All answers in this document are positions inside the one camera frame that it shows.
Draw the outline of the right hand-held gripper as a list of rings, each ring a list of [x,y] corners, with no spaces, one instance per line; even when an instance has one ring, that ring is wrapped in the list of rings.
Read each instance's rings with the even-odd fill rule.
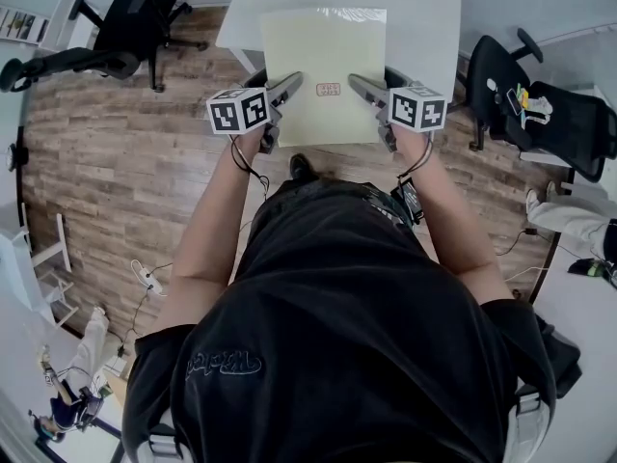
[[[394,68],[385,67],[381,81],[351,73],[348,84],[364,101],[380,109],[378,133],[390,152],[397,151],[394,125],[430,137],[444,128],[446,98],[421,83],[411,85],[411,79]]]

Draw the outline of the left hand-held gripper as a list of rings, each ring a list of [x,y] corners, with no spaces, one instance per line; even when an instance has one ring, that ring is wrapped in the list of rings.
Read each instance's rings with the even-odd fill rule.
[[[259,151],[271,153],[279,138],[278,123],[282,118],[276,107],[285,104],[303,80],[300,71],[281,80],[267,80],[266,68],[262,68],[242,83],[244,88],[218,92],[206,101],[206,118],[212,133],[241,136],[263,127]]]

